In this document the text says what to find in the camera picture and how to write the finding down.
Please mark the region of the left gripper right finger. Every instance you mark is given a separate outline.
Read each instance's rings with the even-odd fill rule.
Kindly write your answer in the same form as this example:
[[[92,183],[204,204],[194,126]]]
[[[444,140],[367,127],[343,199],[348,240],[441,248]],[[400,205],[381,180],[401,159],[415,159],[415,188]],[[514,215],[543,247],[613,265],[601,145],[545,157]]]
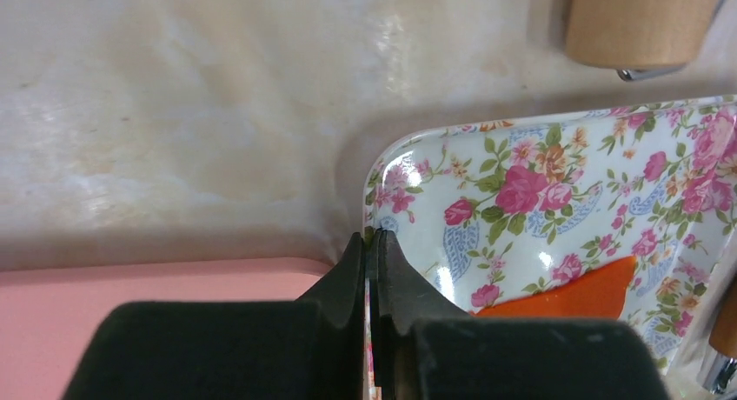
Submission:
[[[480,318],[407,261],[368,249],[368,388],[375,399],[665,399],[639,336],[599,319]]]

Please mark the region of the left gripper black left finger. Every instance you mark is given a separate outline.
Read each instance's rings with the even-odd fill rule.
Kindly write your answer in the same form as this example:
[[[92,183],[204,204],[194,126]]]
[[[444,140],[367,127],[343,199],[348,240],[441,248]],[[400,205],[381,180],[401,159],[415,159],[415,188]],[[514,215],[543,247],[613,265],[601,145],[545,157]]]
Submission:
[[[125,303],[100,323],[67,399],[359,399],[364,243],[293,301]]]

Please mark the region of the floral patterned tray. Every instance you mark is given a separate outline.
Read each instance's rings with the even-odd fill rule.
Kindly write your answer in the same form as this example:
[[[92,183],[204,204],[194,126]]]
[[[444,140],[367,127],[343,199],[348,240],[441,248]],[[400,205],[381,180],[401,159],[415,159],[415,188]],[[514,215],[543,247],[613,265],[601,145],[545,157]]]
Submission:
[[[409,264],[472,317],[623,257],[616,319],[661,380],[685,348],[736,240],[736,98],[637,104],[427,130],[374,163],[364,236],[395,234]]]

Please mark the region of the orange-red dough piece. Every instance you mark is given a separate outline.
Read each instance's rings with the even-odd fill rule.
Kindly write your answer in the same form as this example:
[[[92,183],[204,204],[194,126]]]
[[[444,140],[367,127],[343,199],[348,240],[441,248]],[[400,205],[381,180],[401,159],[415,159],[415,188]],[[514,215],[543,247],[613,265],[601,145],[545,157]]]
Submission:
[[[592,317],[616,319],[634,277],[636,257],[618,259],[553,290],[486,307],[478,317]]]

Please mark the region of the pink plastic tray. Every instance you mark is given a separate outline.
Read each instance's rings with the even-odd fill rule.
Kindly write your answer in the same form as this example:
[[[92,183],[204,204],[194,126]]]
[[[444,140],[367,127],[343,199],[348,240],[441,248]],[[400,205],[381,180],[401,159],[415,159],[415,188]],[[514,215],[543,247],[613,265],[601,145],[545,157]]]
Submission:
[[[120,304],[292,300],[327,271],[283,257],[4,272],[1,397],[60,398],[97,326]]]

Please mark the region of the wooden rolling pin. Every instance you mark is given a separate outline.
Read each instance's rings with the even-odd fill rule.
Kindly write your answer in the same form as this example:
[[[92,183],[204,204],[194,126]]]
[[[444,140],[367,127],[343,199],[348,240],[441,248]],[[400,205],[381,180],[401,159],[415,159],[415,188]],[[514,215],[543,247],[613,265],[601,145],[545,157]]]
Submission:
[[[570,0],[565,53],[627,81],[691,63],[726,0]]]

